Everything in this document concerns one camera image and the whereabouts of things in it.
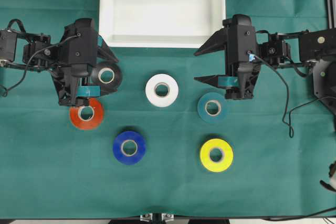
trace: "white tray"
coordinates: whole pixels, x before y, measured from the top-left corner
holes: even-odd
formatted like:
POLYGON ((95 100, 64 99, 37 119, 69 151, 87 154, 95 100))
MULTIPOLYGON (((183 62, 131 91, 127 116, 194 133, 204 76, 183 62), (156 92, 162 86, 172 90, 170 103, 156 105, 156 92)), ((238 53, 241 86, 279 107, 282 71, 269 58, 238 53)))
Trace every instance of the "white tray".
POLYGON ((225 0, 100 0, 110 47, 198 48, 222 27, 225 0))

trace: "green fabric surface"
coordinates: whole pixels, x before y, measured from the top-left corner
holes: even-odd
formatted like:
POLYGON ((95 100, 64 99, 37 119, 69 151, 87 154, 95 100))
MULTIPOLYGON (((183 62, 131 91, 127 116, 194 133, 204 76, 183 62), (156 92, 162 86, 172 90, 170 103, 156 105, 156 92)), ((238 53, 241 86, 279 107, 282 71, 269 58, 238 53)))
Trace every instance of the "green fabric surface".
MULTIPOLYGON (((32 33, 43 31, 58 42, 63 27, 80 17, 98 24, 99 0, 1 0, 0 27, 12 18, 32 33)), ((293 32, 327 27, 325 0, 226 0, 227 17, 250 15, 256 29, 293 32)), ((258 37, 259 42, 266 39, 258 37)), ((22 45, 17 49, 21 61, 22 45)), ((291 41, 298 60, 297 41, 291 41)), ((255 98, 227 101, 220 125, 203 122, 198 99, 223 92, 193 80, 224 73, 223 52, 194 57, 194 49, 113 48, 123 82, 115 94, 100 98, 103 123, 93 131, 71 125, 68 108, 57 104, 49 73, 29 73, 24 83, 0 98, 0 218, 111 218, 147 212, 187 216, 305 215, 336 205, 335 194, 319 185, 328 180, 335 158, 333 116, 319 103, 293 115, 295 137, 281 123, 286 90, 262 67, 255 98), (156 108, 144 87, 156 73, 179 84, 177 100, 156 108), (112 153, 114 137, 136 130, 145 137, 146 154, 133 166, 112 153), (198 159, 211 137, 234 150, 225 172, 208 172, 198 159)), ((313 98, 311 81, 292 69, 290 107, 313 98)), ((1 69, 5 86, 21 71, 1 69)))

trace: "teal tape strip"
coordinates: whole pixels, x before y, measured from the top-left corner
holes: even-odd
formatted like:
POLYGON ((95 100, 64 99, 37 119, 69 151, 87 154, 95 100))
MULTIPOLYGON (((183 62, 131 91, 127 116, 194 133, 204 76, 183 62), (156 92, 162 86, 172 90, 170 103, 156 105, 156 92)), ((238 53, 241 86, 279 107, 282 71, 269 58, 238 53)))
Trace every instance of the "teal tape strip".
POLYGON ((197 111, 200 118, 210 124, 220 123, 227 114, 228 107, 224 97, 218 93, 207 93, 203 95, 198 101, 197 111), (217 114, 210 114, 207 112, 206 107, 210 102, 217 104, 217 114))
POLYGON ((79 86, 77 97, 99 97, 100 86, 79 86))
POLYGON ((101 47, 102 44, 103 44, 103 38, 100 35, 98 35, 98 46, 101 47))
POLYGON ((219 87, 238 87, 238 77, 233 76, 219 76, 218 77, 219 87))

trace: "tape roll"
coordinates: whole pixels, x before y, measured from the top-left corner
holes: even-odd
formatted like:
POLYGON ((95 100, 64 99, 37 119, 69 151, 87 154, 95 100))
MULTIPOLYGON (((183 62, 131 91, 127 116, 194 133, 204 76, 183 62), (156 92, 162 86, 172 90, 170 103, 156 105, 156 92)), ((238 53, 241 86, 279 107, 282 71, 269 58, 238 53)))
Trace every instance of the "tape roll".
POLYGON ((102 90, 115 92, 122 81, 122 73, 118 65, 109 61, 102 61, 92 69, 91 80, 94 84, 99 85, 102 90), (102 75, 104 72, 112 73, 110 80, 104 80, 102 75))
POLYGON ((156 74, 152 76, 146 84, 146 96, 150 103, 156 107, 167 107, 171 105, 178 96, 178 85, 173 77, 168 74, 156 74), (167 95, 161 97, 157 95, 156 88, 159 85, 165 85, 168 88, 167 95))
POLYGON ((203 166, 214 173, 220 173, 228 169, 232 164, 234 157, 231 146, 219 138, 213 138, 205 142, 202 145, 199 154, 203 166), (222 153, 222 158, 218 162, 215 162, 210 158, 210 152, 213 149, 219 149, 222 153))
POLYGON ((197 105, 197 111, 200 118, 210 124, 221 122, 227 114, 227 104, 224 97, 218 93, 207 93, 203 95, 197 105), (218 107, 218 111, 214 114, 210 114, 207 111, 207 107, 210 103, 215 103, 218 107))
POLYGON ((139 162, 146 152, 145 140, 137 132, 134 131, 125 131, 120 133, 113 142, 113 154, 115 158, 125 164, 125 165, 134 165, 139 162), (123 147, 127 142, 133 142, 135 144, 135 152, 133 154, 127 154, 123 147))
POLYGON ((69 109, 70 120, 76 128, 81 130, 93 130, 103 121, 104 109, 97 99, 90 98, 88 107, 92 109, 92 116, 88 119, 84 119, 81 116, 85 106, 71 107, 69 109))

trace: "black cable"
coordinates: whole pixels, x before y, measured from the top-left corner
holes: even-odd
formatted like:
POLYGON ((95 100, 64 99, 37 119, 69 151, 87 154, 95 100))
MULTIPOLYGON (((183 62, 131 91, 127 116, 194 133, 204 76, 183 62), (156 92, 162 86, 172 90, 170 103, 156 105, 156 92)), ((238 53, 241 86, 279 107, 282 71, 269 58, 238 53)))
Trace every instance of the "black cable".
POLYGON ((328 97, 316 98, 316 99, 311 100, 311 101, 309 101, 309 102, 306 102, 306 103, 303 103, 303 104, 301 104, 301 105, 298 105, 298 106, 292 108, 292 109, 289 111, 289 113, 288 113, 288 119, 289 119, 289 125, 290 125, 290 128, 289 128, 289 137, 290 137, 290 138, 293 138, 293 137, 294 137, 294 130, 293 130, 293 127, 291 126, 291 114, 292 114, 292 112, 293 112, 294 110, 296 110, 296 109, 302 107, 302 106, 306 106, 306 105, 308 105, 308 104, 310 104, 310 103, 313 103, 313 102, 316 102, 316 101, 320 101, 320 100, 323 100, 323 99, 328 99, 328 98, 329 98, 329 99, 335 99, 335 100, 336 100, 336 97, 329 97, 329 96, 328 96, 328 97))
POLYGON ((330 212, 330 211, 335 211, 336 207, 332 207, 332 208, 328 208, 319 212, 315 212, 313 214, 310 215, 304 215, 304 216, 299 216, 299 217, 290 217, 290 218, 280 218, 280 219, 264 219, 264 220, 268 220, 268 221, 285 221, 285 220, 301 220, 301 219, 305 219, 305 218, 309 218, 309 217, 314 217, 316 215, 321 215, 324 214, 326 212, 330 212))
POLYGON ((63 41, 61 41, 61 42, 59 42, 59 43, 56 43, 56 44, 54 44, 54 45, 50 45, 50 46, 48 46, 48 47, 42 48, 42 49, 36 51, 35 53, 33 53, 33 55, 32 55, 32 56, 30 57, 30 59, 27 61, 27 64, 26 64, 26 67, 25 67, 25 70, 24 70, 24 73, 23 73, 21 79, 20 79, 16 84, 14 84, 13 86, 9 87, 8 89, 5 88, 5 87, 3 87, 3 88, 5 89, 5 92, 2 94, 2 96, 3 96, 3 97, 6 97, 6 96, 8 95, 8 92, 10 92, 10 90, 12 90, 13 88, 19 86, 19 85, 24 81, 24 79, 26 78, 26 74, 27 74, 27 70, 28 70, 28 67, 29 67, 29 63, 31 62, 31 60, 32 60, 37 54, 39 54, 40 52, 43 52, 43 51, 46 50, 46 49, 49 49, 49 48, 52 48, 52 47, 58 47, 58 46, 64 44, 66 41, 68 41, 68 40, 70 40, 70 39, 73 39, 73 38, 77 38, 77 37, 78 37, 78 35, 70 36, 70 37, 66 38, 65 40, 63 40, 63 41))
POLYGON ((301 71, 298 69, 298 67, 295 65, 294 61, 293 61, 291 58, 287 57, 287 59, 288 59, 289 62, 293 65, 293 68, 294 68, 295 72, 296 72, 299 76, 301 76, 301 77, 303 77, 303 78, 307 78, 308 76, 310 76, 310 75, 313 73, 312 68, 310 68, 310 67, 308 68, 308 73, 303 73, 303 72, 301 72, 301 71))
POLYGON ((324 219, 326 219, 328 222, 330 222, 331 224, 335 224, 334 222, 332 222, 331 220, 329 220, 327 217, 325 217, 324 219))
POLYGON ((26 33, 26 29, 25 29, 25 27, 24 27, 22 21, 19 20, 19 19, 17 19, 17 18, 14 18, 14 19, 12 19, 11 21, 9 21, 8 26, 7 26, 7 30, 11 30, 11 29, 12 29, 12 25, 13 25, 14 23, 17 23, 17 25, 18 25, 19 28, 20 28, 20 31, 22 31, 23 33, 26 33))
POLYGON ((31 41, 31 40, 29 39, 29 37, 26 35, 27 32, 26 32, 26 29, 25 29, 25 27, 24 27, 24 25, 23 25, 23 23, 22 23, 21 20, 19 20, 19 19, 17 19, 17 18, 14 18, 14 19, 12 19, 11 21, 9 21, 9 23, 8 23, 8 25, 7 25, 7 30, 8 30, 8 31, 12 31, 12 32, 14 32, 14 33, 16 33, 16 34, 21 34, 21 35, 26 39, 26 41, 27 41, 29 44, 32 43, 32 41, 31 41), (17 25, 18 25, 19 28, 20 28, 21 33, 18 32, 18 31, 16 31, 16 30, 13 30, 13 29, 12 29, 12 25, 13 25, 14 23, 17 23, 17 25))
POLYGON ((294 129, 293 127, 290 125, 290 123, 287 123, 285 121, 286 118, 286 114, 287 114, 287 110, 288 110, 288 102, 289 102, 289 87, 287 82, 285 81, 285 79, 282 77, 282 75, 274 68, 272 67, 270 64, 268 64, 266 61, 264 61, 263 59, 261 59, 260 57, 254 55, 256 57, 256 59, 260 60, 262 63, 264 63, 267 67, 269 67, 274 73, 276 73, 280 79, 282 80, 282 82, 285 84, 286 86, 286 91, 287 91, 287 96, 286 96, 286 105, 285 105, 285 110, 284 110, 284 114, 282 115, 282 122, 287 125, 289 127, 289 132, 293 132, 294 134, 294 129))

